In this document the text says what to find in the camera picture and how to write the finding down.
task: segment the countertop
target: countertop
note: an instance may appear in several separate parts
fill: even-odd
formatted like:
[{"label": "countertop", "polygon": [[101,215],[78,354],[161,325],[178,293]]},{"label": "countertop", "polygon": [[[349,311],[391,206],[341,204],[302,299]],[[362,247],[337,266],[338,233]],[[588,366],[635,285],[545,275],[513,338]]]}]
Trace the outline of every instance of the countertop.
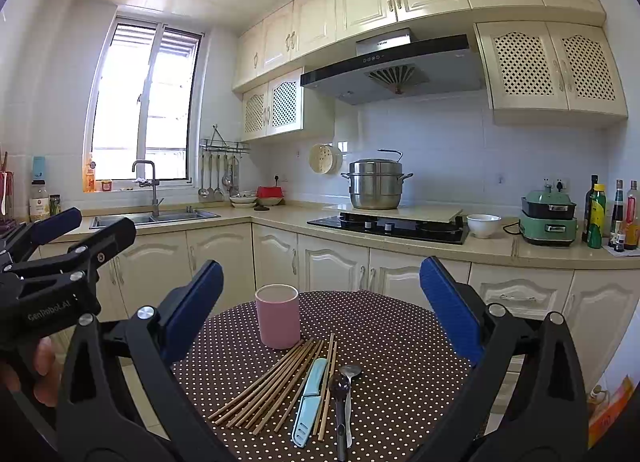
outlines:
[{"label": "countertop", "polygon": [[[187,222],[165,222],[137,228],[139,235],[187,231],[206,227],[228,226],[232,224],[254,223],[302,235],[325,238],[354,246],[363,246],[383,251],[414,254],[416,256],[437,256],[448,260],[476,262],[478,264],[506,265],[511,267],[566,268],[566,269],[640,269],[640,256],[615,258],[604,249],[590,249],[578,239],[568,248],[533,246],[521,236],[510,236],[500,231],[492,238],[480,239],[471,234],[463,245],[419,242],[406,238],[365,235],[340,229],[329,229],[307,224],[337,213],[330,207],[300,207],[281,205],[270,211],[257,212],[253,209],[235,209],[217,206],[209,209],[220,218]],[[84,217],[78,229],[61,236],[56,242],[77,242],[94,231],[89,230],[93,217]]]}]

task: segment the green bottle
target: green bottle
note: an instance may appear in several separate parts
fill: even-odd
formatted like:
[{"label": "green bottle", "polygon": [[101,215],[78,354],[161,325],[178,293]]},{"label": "green bottle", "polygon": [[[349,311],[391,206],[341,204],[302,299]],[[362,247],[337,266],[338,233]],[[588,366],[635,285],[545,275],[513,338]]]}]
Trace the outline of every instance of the green bottle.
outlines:
[{"label": "green bottle", "polygon": [[589,222],[589,233],[587,236],[587,245],[591,249],[599,249],[602,247],[606,207],[607,198],[604,194],[604,184],[596,184],[593,186],[593,195],[591,195],[591,221]]}]

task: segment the finger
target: finger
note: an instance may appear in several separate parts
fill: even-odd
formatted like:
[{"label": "finger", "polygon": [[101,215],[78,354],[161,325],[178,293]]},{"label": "finger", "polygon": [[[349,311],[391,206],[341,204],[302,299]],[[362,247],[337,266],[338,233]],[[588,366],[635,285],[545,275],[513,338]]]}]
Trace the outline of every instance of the finger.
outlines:
[{"label": "finger", "polygon": [[53,408],[58,403],[58,388],[62,366],[54,362],[47,375],[41,378],[33,387],[33,395],[45,406]]},{"label": "finger", "polygon": [[46,376],[56,360],[51,338],[43,337],[33,353],[33,368],[41,376]]},{"label": "finger", "polygon": [[20,379],[18,378],[18,374],[14,372],[13,368],[3,362],[0,362],[0,381],[2,381],[2,383],[4,383],[11,392],[20,391]]}]

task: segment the pink cup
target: pink cup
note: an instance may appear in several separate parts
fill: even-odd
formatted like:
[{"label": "pink cup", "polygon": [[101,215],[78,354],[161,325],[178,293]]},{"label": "pink cup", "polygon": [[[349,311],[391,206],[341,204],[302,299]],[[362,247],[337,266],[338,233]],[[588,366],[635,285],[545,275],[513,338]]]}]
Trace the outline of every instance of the pink cup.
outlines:
[{"label": "pink cup", "polygon": [[290,285],[265,285],[255,293],[260,339],[270,348],[284,350],[300,341],[298,290]]}]

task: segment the brown tablecloth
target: brown tablecloth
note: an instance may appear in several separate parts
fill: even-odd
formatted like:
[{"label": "brown tablecloth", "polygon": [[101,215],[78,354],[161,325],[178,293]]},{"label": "brown tablecloth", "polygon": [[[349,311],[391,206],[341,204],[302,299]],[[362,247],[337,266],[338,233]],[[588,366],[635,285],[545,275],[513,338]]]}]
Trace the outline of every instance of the brown tablecloth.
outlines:
[{"label": "brown tablecloth", "polygon": [[[469,372],[451,349],[432,312],[370,292],[300,294],[303,338],[338,337],[337,366],[357,363],[353,380],[350,461],[403,461],[433,429]],[[187,357],[174,366],[184,391],[209,416],[267,371],[284,352],[260,342],[255,304],[223,312],[204,324]],[[290,440],[296,404],[278,433],[273,428],[297,386],[262,432],[224,429],[218,437],[242,461],[335,460],[333,403],[324,442],[310,437],[304,449]]]}]

